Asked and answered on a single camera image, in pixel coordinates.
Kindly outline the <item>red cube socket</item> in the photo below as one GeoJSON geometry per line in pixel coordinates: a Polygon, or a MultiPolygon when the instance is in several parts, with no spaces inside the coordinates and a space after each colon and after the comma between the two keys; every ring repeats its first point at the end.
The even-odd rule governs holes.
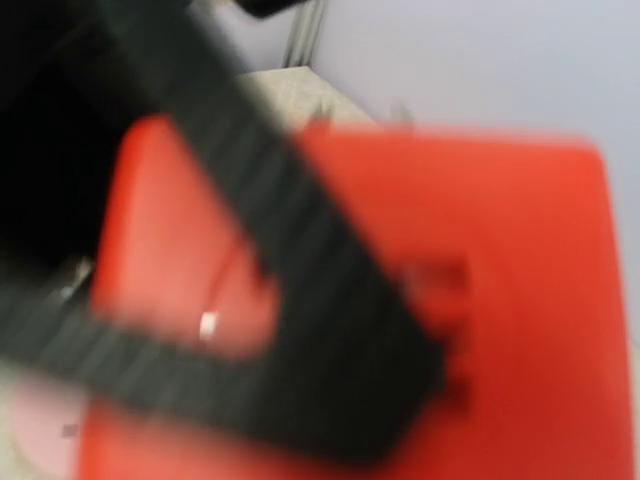
{"type": "MultiPolygon", "coordinates": [[[[313,125],[312,166],[445,343],[444,392],[391,455],[340,466],[93,402],[80,479],[630,479],[606,175],[577,142],[313,125]]],[[[272,338],[276,281],[169,121],[127,132],[91,300],[224,358],[272,338]]]]}

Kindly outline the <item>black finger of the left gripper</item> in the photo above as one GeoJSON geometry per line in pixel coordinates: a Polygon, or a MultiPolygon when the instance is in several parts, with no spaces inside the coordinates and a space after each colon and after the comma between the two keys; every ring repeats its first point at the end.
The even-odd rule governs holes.
{"type": "Polygon", "coordinates": [[[227,360],[57,302],[1,258],[1,356],[146,415],[351,465],[380,461],[444,382],[426,334],[300,151],[240,84],[183,1],[5,1],[1,107],[66,48],[167,114],[281,292],[274,337],[227,360]]]}

